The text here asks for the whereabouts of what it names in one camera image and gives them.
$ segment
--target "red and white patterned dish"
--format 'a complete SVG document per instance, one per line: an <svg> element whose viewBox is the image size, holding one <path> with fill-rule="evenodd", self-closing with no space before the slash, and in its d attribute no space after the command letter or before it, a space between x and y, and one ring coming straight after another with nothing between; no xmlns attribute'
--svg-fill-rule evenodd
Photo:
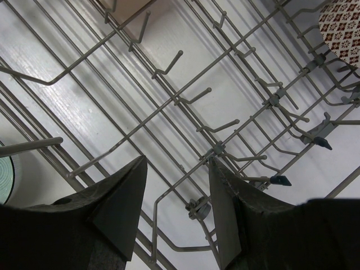
<svg viewBox="0 0 360 270"><path fill-rule="evenodd" d="M333 0L320 13L319 28L330 50L360 68L360 0Z"/></svg>

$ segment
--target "brown surface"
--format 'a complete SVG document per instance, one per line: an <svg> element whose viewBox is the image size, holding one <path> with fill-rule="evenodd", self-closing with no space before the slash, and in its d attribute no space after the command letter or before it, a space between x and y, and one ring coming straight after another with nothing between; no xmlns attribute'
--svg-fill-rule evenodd
<svg viewBox="0 0 360 270"><path fill-rule="evenodd" d="M100 0L106 8L112 8L115 0ZM118 0L116 10L111 15L119 23L130 19L137 11L147 5L151 0Z"/></svg>

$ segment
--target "dishwasher rack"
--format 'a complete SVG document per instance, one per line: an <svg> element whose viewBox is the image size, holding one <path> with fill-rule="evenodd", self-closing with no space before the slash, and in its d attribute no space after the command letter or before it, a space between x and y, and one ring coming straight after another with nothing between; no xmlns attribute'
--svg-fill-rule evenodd
<svg viewBox="0 0 360 270"><path fill-rule="evenodd" d="M71 187L80 191L85 186L89 186L94 184L94 180L87 173L87 170L90 168L96 168L104 177L110 175L110 173L105 169L105 167L99 163L103 158L107 157L111 153L113 153L116 149L121 148L122 144L125 142L129 142L136 151L143 155L142 149L138 147L133 141L132 136L137 133L140 129L144 129L151 138L155 141L157 145L162 149L164 154L173 162L173 165L178 168L182 172L182 177L175 183L171 183L168 181L166 176L164 176L160 169L154 165L151 160L152 157L149 157L149 166L158 174L158 176L167 184L168 189L158 197L154 202L153 209L153 217L150 218L143 210L141 213L142 219L152 227L152 239L149 240L148 237L141 232L138 231L137 239L141 243L136 243L134 252L151 268L151 269L161 269L160 264L166 269L176 269L175 266L166 258L158 250L158 237L166 242L167 245L174 251L178 252L195 252L195 251L209 251L213 253L217 263L219 264L218 252L216 248L216 241L213 240L213 236L215 235L215 229L209 230L208 226L204 222L204 218L206 216L201 215L201 209L204 208L205 205L211 204L210 196L199 186L199 184L192 178L194 172L196 172L199 168L203 167L203 165L207 166L207 160L211 156L219 156L222 158L223 162L227 164L227 166L233 170L234 173L238 174L246 181L250 181L250 183L256 186L260 190L265 190L271 183L269 178L266 177L255 177L255 175L245 173L245 169L254 165L254 162L258 162L260 166L263 166L270 171L273 172L270 176L281 176L283 175L291 166L293 166L301 157L303 157L312 147L322 145L326 147L330 147L326 144L324 140L325 137L332 132L339 125L358 125L359 121L346 121L343 120L347 115L349 115L355 108L358 107L359 99L357 87L360 85L360 81L358 80L360 77L356 73L356 69L344 64L339 70L332 70L331 65L340 61L338 58L331 57L331 52L326 48L325 43L320 43L316 45L312 45L307 40L307 35L312 31L316 31L318 29L318 25L310 26L308 29L300 30L296 24L296 19L308 13L315 13L322 9L326 4L330 3L329 0L323 1L320 5L314 8L302 8L298 10L294 14L289 14L286 10L286 6L295 0L284 0L278 1L273 0L272 10L269 11L267 16L264 16L261 10L258 8L257 4L254 0L244 0L244 2L249 5L253 9L253 11L260 17L261 21L253 27L246 34L242 34L239 28L233 23L231 18L227 15L226 11L223 10L217 0L208 1L208 3L204 3L201 0L183 0L188 11L200 22L200 24L204 27L206 32L214 39L214 41L218 44L219 48L223 51L221 55L219 55L213 62L211 62L208 66L206 66L199 74L197 74L193 79L191 79L186 85L184 85L180 90L176 90L176 87L172 85L172 83L167 80L167 74L172 72L172 68L176 66L177 61L181 59L183 55L183 51L178 51L175 54L173 59L170 59L170 64L168 67L158 67L155 63L152 62L151 57L149 57L145 51L141 48L140 44L143 40L144 35L146 35L146 27L151 16L150 12L146 12L145 18L142 24L141 32L138 38L134 38L124 29L126 25L119 25L112 17L111 13L112 9L104 9L104 7L94 0L89 0L92 5L92 8L99 12L103 18L105 19L105 23L111 26L112 31L107 34L105 37L101 37L97 34L92 25L87 21L87 19L83 16L81 11L76 8L76 5L73 4L70 0L65 0L65 5L67 5L68 9L72 12L73 16L77 18L77 20L81 21L82 24L85 25L87 31L92 35L92 37L97 41L95 46L93 46L90 50L83 53L82 50L71 40L71 38L67 35L67 33L61 29L59 24L56 22L54 18L47 12L47 10L43 7L40 1L33 0L35 5L39 8L39 15L44 16L50 24L52 24L57 31L62 35L64 39L73 47L75 51L77 51L80 57L73 62L70 66L67 66L56 53L52 50L52 48L42 39L42 37L37 33L37 31L32 28L32 26L24 19L24 17L19 13L19 11L11 4L9 0L0 1L0 5L6 5L11 12L27 27L28 31L30 31L38 40L39 43L52 55L52 57L64 68L63 72L57 75L54 79L50 81L43 80L41 78L37 78L35 76L26 75L20 71L16 71L12 69L12 63L7 63L0 56L0 71L3 73L10 74L13 79L21 86L21 88L34 100L36 104L38 104L42 110L52 119L56 125L60 127L60 129L68 136L68 138L76 145L76 147L81 151L84 156L88 159L88 161L84 164L78 164L78 162L64 149L61 145L54 145L49 148L39 148L38 151L41 155L58 171L58 173L71 185ZM208 7L206 5L212 5L212 7L216 10L218 17L213 17L211 13L208 11ZM287 23L295 33L294 38L302 43L308 51L308 55L310 55L310 61L308 63L301 63L298 61L293 51L285 44L282 40L282 37L276 32L273 26L269 23L276 16L279 16L283 19L284 22ZM231 38L228 36L226 31L224 30L224 26L229 27L238 35L238 40L234 43ZM261 58L261 56L257 53L257 47L253 46L249 40L249 38L260 28L266 27L269 34L272 35L284 51L284 53L289 58L289 61L297 66L299 74L292 78L286 85L279 81L277 77L272 73L271 67L269 67L265 61ZM107 42L114 36L118 36L128 47L129 53L141 63L142 67L147 71L146 76L150 77L163 89L163 91L168 95L168 99L158 105L158 103L151 97L150 94L145 90L142 86L141 82L137 80L137 78L132 74L132 72L122 63L122 61L117 57L116 53L112 51L111 47L107 45ZM99 70L91 63L89 57L94 53L98 48L104 48L112 59L116 62L118 67L122 69L129 78L133 81L133 83L142 91L142 93L148 98L149 102L152 103L156 110L154 110L149 116L145 119L141 119L140 116L136 114L136 112L125 102L125 100L121 97L120 94L111 86L111 84L107 81L107 79L99 72ZM236 69L242 77L252 86L252 91L259 96L262 101L262 105L260 109L254 113L248 120L243 122L240 127L236 128L234 132L232 132L227 138L223 140L218 140L214 133L218 133L225 129L228 129L240 121L235 119L230 121L229 123L225 123L220 127L212 128L207 126L202 120L197 112L195 112L191 105L194 104L199 99L206 98L212 89L210 87L202 90L198 95L193 97L190 100L185 99L181 95L184 91L186 91L190 86L198 81L204 74L206 74L211 68L217 65L222 59L228 57L228 59L233 63L233 68ZM262 67L262 69L267 74L266 77L259 75L257 71L253 68L253 66L248 61L249 58L253 58L257 63ZM116 123L111 117L106 109L102 107L102 105L96 100L96 98L92 95L88 89L81 83L81 81L77 78L77 76L73 73L73 70L81 63L86 62L87 65L91 68L92 72L96 74L108 87L108 89L115 95L118 99L119 103L122 104L130 114L138 121L137 126L132 129L130 132L126 132L119 124ZM329 88L326 92L323 92L321 88L314 82L312 78L313 70L321 70L325 76L333 83L333 86ZM339 74L345 74L341 79L338 79ZM31 89L28 85L28 82L38 83L44 86L52 86L59 82L65 76L71 76L72 79L75 80L78 87L84 91L87 97L89 97L92 102L100 109L100 111L109 119L109 121L114 125L114 127L119 130L122 134L123 138L113 145L108 151L94 156L91 152L81 143L81 141L76 138L74 134L67 128L66 124L64 124L57 116L56 113L51 111L47 107L47 105L37 96L37 94ZM345 83L348 79L355 80L354 83ZM299 109L298 104L294 101L289 93L289 90L300 80L306 80L312 88L311 91L314 95L317 96L314 103L310 106L303 108L303 112L298 115L293 113L293 109ZM276 93L273 93L271 89L277 89ZM341 90L345 93L351 93L351 97L344 97L338 103L333 103L329 100L329 95L332 94L336 89ZM52 138L53 135L50 130L46 130L46 128L40 123L40 121L34 117L31 112L25 107L20 100L12 93L12 91L7 88L7 86L0 82L0 94L2 98L0 99L0 109L2 114L8 119L16 129L28 140L28 141L38 141L43 139ZM283 103L283 100L287 100L289 105ZM306 117L309 112L311 112L316 106L318 106L321 102L325 102L327 106L342 106L345 108L343 113L335 120L330 120L330 116L326 115L326 119L322 123L318 123L319 125L314 125L312 130L305 131L299 127L299 123L301 122L309 122L309 118ZM188 119L189 123L193 126L196 131L197 136L201 137L202 140L207 142L208 151L206 153L200 152L197 147L188 139L188 137L184 134L181 128L172 121L172 119L166 114L164 109L173 104L177 106L184 116ZM193 153L199 158L199 162L194 164L193 167L189 170L185 170L184 166L177 161L177 159L171 154L169 151L159 140L155 134L152 133L151 129L146 126L146 124L153 119L158 114L161 114L168 122L172 128L178 133L179 137L183 140L184 144L187 145ZM275 138L271 138L267 133L265 128L261 125L258 120L260 115L271 114L273 115L279 125L283 127L283 130L275 136ZM248 139L241 135L240 133L246 128L248 125L253 124L257 131L260 132L267 139L268 143L265 147L263 147L260 151L255 150L255 148L251 145ZM293 130L300 133L300 135L296 135ZM305 147L299 151L290 151L283 150L277 145L277 142L284 136L290 135L295 140L300 140L305 144ZM316 138L320 137L323 139L318 142ZM228 153L225 150L226 144L229 142L237 140L246 146L246 148L252 153L253 156L250 157L235 157L232 154ZM289 162L283 166L282 168L276 168L274 166L268 165L265 161L267 156L264 154L268 149L273 147L280 155L285 155L290 158ZM246 162L245 165L240 166L238 162ZM360 170L355 170L343 183L341 183L337 188L335 188L328 197L335 197L340 193L352 180L354 180L358 175L360 175ZM202 199L197 204L190 204L177 190L176 188L183 183L184 181L189 180L189 182L198 190L201 194ZM184 203L184 206L193 214L193 217L198 220L201 225L202 230L204 231L206 240L209 242L208 246L187 246L187 247L179 247L174 244L174 242L161 230L158 228L158 205L161 200L167 197L169 194L176 194L179 199Z"/></svg>

